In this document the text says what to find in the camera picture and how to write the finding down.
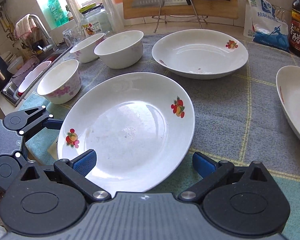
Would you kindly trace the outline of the white bowl pink flowers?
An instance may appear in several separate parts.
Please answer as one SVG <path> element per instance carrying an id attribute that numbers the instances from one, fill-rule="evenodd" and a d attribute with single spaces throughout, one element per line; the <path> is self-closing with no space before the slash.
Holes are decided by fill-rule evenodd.
<path id="1" fill-rule="evenodd" d="M 74 98 L 80 88 L 79 62 L 70 59 L 58 64 L 43 77 L 37 93 L 51 103 L 60 105 Z"/>

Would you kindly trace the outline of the white plate with fruit print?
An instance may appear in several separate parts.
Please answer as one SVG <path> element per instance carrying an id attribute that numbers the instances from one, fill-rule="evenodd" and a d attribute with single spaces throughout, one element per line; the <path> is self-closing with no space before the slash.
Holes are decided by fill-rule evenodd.
<path id="1" fill-rule="evenodd" d="M 57 141 L 60 159 L 97 154 L 87 174 L 115 194 L 146 192 L 182 162 L 194 136 L 195 114 L 186 90 L 147 72 L 119 75 L 81 97 L 66 115 Z"/>

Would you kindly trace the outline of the plain white bowl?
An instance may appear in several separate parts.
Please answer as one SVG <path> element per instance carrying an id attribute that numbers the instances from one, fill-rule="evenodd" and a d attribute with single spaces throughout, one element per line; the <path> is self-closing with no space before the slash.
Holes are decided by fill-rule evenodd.
<path id="1" fill-rule="evenodd" d="M 139 30 L 124 31 L 99 43 L 94 53 L 111 69 L 128 68 L 142 58 L 143 37 Z"/>

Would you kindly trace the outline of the steel kitchen sink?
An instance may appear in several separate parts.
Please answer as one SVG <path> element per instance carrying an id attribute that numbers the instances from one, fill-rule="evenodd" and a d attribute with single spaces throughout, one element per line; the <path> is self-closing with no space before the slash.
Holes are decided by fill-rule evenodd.
<path id="1" fill-rule="evenodd" d="M 12 105 L 17 106 L 22 98 L 31 90 L 35 83 L 59 60 L 63 55 L 71 49 L 66 46 L 60 46 L 56 51 L 48 53 L 42 62 L 35 64 L 21 80 L 20 85 L 16 85 L 12 80 L 3 88 L 1 94 Z"/>

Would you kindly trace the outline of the purple dish cloth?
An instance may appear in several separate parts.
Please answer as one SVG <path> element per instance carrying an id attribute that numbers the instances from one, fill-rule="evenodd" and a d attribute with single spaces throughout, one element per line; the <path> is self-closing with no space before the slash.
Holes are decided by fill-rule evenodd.
<path id="1" fill-rule="evenodd" d="M 35 56 L 27 60 L 24 65 L 12 76 L 11 81 L 19 87 L 30 71 L 34 70 L 39 64 L 39 59 Z"/>

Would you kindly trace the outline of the white bowl pink rim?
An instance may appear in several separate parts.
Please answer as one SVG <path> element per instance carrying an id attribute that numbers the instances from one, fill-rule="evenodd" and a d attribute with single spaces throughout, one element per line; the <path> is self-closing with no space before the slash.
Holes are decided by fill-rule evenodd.
<path id="1" fill-rule="evenodd" d="M 70 54 L 80 63 L 88 63 L 99 58 L 94 53 L 96 46 L 104 40 L 105 33 L 98 33 L 79 42 L 71 50 Z"/>

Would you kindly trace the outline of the clear drinking glass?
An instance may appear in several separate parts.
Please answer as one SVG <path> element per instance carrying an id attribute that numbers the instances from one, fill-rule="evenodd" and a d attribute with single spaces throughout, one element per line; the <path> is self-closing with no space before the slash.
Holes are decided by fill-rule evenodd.
<path id="1" fill-rule="evenodd" d="M 79 42 L 85 40 L 85 33 L 80 25 L 75 25 L 70 29 L 66 29 L 62 32 L 64 40 L 69 47 L 74 47 Z"/>

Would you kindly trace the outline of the pink white cloth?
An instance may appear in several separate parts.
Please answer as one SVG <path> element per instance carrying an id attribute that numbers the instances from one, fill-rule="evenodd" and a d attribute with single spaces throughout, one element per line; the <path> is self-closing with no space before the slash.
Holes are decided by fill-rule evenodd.
<path id="1" fill-rule="evenodd" d="M 15 38 L 26 39 L 36 27 L 37 25 L 34 22 L 34 19 L 30 18 L 30 14 L 27 14 L 16 23 L 14 36 Z"/>

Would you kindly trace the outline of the green dish soap bottle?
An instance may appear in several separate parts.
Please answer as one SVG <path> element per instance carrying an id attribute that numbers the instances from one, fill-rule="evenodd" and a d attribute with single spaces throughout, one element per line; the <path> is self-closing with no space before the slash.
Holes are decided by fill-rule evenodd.
<path id="1" fill-rule="evenodd" d="M 68 22 L 67 14 L 62 9 L 59 0 L 48 0 L 47 6 L 49 7 L 53 19 L 58 27 Z"/>

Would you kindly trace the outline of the glass jar with label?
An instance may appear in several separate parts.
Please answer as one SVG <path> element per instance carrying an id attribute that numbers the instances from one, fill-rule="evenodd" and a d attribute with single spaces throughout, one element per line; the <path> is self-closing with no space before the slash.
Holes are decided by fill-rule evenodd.
<path id="1" fill-rule="evenodd" d="M 98 33 L 111 33 L 113 29 L 108 19 L 108 15 L 103 8 L 96 8 L 83 14 L 81 26 L 86 37 Z"/>

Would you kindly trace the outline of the plastic wrap roll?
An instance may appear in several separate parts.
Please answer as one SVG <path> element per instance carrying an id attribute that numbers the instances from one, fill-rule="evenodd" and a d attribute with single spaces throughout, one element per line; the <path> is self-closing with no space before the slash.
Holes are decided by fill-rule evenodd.
<path id="1" fill-rule="evenodd" d="M 119 14 L 114 0 L 102 0 L 104 8 L 108 14 L 109 22 L 114 32 L 119 33 L 124 30 L 123 20 Z"/>
<path id="2" fill-rule="evenodd" d="M 66 0 L 66 3 L 70 9 L 70 12 L 73 15 L 73 18 L 77 24 L 82 20 L 82 14 L 79 12 L 80 6 L 76 0 Z"/>

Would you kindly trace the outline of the white plate far centre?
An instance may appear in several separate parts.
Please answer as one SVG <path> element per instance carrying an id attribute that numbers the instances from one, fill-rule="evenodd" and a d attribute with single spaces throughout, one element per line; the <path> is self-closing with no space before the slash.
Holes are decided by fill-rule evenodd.
<path id="1" fill-rule="evenodd" d="M 214 30 L 189 29 L 158 40 L 152 48 L 152 56 L 177 75 L 212 80 L 242 68 L 249 54 L 245 46 L 230 35 Z"/>

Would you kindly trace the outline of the white plate right edge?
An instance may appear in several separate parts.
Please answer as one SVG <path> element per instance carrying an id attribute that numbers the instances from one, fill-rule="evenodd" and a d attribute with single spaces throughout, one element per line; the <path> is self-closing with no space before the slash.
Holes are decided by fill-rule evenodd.
<path id="1" fill-rule="evenodd" d="M 280 68 L 276 74 L 276 88 L 285 117 L 300 140 L 300 67 Z"/>

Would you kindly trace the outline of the white blue salt bag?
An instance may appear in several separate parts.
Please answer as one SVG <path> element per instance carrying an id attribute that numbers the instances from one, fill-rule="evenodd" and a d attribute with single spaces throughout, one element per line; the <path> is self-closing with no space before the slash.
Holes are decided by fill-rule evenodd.
<path id="1" fill-rule="evenodd" d="M 267 0 L 245 0 L 243 35 L 254 42 L 289 51 L 288 25 Z"/>

